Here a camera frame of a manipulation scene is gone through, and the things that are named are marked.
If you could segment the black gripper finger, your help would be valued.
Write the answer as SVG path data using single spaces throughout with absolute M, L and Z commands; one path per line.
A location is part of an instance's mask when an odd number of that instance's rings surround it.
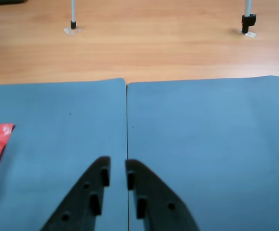
M 133 191 L 137 219 L 146 231 L 199 231 L 178 195 L 141 161 L 125 161 L 127 189 Z
M 110 185 L 111 159 L 97 158 L 77 180 L 42 231 L 93 231 L 102 213 L 104 188 Z

